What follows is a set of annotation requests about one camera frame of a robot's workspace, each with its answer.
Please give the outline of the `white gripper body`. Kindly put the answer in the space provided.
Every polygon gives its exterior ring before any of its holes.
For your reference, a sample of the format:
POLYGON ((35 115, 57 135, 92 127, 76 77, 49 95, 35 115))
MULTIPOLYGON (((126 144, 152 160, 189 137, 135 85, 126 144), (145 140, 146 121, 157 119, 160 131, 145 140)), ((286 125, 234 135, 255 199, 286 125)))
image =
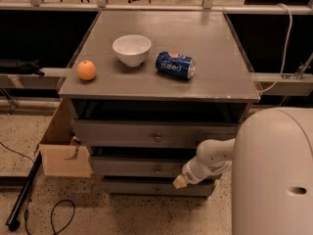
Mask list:
POLYGON ((217 160, 210 157, 207 161, 199 156, 189 160, 182 169, 182 175, 187 184, 198 184, 211 176, 220 175, 232 168, 229 160, 217 160))

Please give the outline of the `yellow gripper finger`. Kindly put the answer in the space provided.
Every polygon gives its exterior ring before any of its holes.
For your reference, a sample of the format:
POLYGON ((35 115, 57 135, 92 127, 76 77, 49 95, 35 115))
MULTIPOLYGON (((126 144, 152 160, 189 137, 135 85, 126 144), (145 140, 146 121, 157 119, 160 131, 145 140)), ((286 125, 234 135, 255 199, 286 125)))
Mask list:
POLYGON ((172 182, 175 189, 181 189, 188 186, 188 182, 183 174, 179 174, 172 182))

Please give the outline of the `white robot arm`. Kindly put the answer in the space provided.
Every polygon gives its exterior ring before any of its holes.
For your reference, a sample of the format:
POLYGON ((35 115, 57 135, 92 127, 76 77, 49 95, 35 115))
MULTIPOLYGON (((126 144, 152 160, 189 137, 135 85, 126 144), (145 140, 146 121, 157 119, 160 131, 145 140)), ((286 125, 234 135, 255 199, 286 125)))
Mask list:
POLYGON ((313 110, 250 116, 234 139, 208 139, 175 188, 232 171, 232 235, 313 235, 313 110))

